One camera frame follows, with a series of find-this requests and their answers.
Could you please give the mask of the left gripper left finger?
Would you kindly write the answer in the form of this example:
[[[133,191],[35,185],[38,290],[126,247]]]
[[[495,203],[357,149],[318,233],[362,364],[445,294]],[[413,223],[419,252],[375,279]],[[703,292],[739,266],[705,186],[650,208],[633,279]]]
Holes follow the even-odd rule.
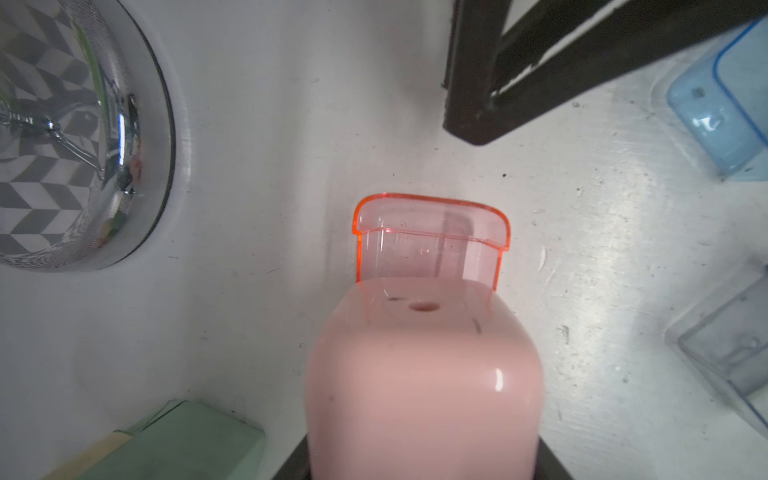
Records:
[[[304,437],[288,456],[273,480],[311,480],[310,454],[307,437]]]

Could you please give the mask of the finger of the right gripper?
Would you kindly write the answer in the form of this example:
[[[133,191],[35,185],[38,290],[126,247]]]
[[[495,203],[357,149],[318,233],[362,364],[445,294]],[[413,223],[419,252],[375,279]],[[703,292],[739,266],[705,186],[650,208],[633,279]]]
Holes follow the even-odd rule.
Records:
[[[486,145],[596,86],[767,14],[764,1],[627,1],[546,55],[605,5],[538,1],[507,28],[511,2],[455,2],[444,129]]]

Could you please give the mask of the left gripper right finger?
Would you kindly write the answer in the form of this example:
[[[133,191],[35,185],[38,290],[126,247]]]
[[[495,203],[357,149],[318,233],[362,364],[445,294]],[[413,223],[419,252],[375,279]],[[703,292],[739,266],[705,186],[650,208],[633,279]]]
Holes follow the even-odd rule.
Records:
[[[539,438],[534,480],[573,480],[562,462],[542,438]]]

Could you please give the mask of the mint green pencil sharpener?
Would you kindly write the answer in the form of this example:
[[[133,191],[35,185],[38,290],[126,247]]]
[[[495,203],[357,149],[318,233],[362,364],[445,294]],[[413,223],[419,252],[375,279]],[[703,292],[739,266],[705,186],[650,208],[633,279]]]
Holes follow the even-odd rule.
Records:
[[[172,399],[58,466],[46,479],[253,479],[263,429],[212,406]]]

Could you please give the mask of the pink pencil sharpener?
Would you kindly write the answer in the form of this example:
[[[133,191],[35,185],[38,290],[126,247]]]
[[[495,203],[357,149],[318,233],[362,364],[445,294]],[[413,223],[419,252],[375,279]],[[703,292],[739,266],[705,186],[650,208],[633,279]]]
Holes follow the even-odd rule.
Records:
[[[542,366],[489,286],[376,278],[323,325],[305,374],[316,479],[530,479]]]

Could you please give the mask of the clear pink tray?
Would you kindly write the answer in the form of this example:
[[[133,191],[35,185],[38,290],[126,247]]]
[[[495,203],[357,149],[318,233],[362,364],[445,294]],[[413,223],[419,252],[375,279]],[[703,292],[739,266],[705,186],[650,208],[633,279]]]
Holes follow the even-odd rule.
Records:
[[[354,210],[358,282],[380,277],[469,280],[495,290],[511,227],[477,202],[404,193],[362,199]]]

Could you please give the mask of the clear grey tray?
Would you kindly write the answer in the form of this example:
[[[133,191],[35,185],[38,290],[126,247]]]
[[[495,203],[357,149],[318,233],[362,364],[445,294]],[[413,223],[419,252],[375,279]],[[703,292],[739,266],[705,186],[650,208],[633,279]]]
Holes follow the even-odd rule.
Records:
[[[767,265],[748,263],[699,294],[664,333],[708,393],[767,435]]]

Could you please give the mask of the clear blue tray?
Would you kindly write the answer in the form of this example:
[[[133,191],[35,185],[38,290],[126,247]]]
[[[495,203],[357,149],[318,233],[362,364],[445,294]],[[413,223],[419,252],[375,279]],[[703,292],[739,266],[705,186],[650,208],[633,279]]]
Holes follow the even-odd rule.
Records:
[[[767,179],[767,19],[723,34],[667,91],[667,103],[737,181]]]

